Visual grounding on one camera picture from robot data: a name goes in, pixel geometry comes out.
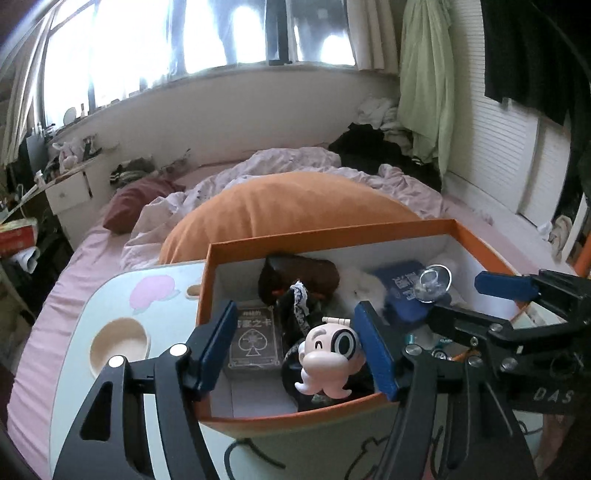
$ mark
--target maroon pillow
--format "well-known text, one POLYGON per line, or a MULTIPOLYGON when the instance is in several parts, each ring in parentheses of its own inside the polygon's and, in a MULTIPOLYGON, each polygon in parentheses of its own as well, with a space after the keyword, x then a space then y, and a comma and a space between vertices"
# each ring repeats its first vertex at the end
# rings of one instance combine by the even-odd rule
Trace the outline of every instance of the maroon pillow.
POLYGON ((115 194, 105 216, 103 227, 117 235, 131 233, 145 205, 158 197, 183 192, 185 187, 159 177, 137 180, 115 194))

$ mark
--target blue book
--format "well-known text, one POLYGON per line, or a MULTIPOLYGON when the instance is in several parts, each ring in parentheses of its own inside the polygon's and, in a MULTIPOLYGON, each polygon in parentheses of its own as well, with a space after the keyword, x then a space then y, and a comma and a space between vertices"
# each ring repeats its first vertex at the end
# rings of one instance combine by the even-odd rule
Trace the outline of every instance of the blue book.
POLYGON ((391 324, 412 326, 424 320, 431 309, 430 303, 422 303, 414 297, 413 285, 425 266, 418 260, 406 260, 371 272, 387 289, 384 317, 391 324))

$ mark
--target window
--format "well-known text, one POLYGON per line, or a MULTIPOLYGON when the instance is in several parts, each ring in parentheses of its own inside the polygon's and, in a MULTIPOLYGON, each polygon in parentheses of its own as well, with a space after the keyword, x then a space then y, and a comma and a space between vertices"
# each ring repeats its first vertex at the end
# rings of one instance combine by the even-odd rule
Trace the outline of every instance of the window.
POLYGON ((292 0, 299 61, 355 65, 342 0, 292 0))
POLYGON ((52 22, 41 78, 46 124, 59 128, 68 109, 92 113, 168 78, 214 67, 355 64, 343 0, 285 2, 65 0, 52 22))

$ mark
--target red tissue box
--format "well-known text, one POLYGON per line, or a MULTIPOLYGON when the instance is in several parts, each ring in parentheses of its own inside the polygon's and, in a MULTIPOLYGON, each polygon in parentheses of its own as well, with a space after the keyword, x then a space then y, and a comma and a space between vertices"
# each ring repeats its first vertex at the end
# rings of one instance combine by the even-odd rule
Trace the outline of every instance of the red tissue box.
POLYGON ((0 225, 0 257, 10 257, 37 242, 37 220, 25 218, 0 225))

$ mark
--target white duvet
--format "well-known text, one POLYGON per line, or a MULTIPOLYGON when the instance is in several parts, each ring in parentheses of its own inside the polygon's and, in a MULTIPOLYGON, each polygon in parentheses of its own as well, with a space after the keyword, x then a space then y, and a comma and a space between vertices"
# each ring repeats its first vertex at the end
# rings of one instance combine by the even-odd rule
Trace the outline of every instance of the white duvet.
POLYGON ((342 175, 363 183, 408 206, 421 218, 439 218, 443 199, 424 183, 390 165, 382 165, 377 176, 341 167, 340 157, 324 148, 272 148, 255 153, 248 160, 206 178, 186 192, 159 197, 142 210, 129 241, 123 248, 121 267, 138 270, 158 261, 168 234, 189 212, 232 186, 254 177, 288 171, 317 171, 342 175))

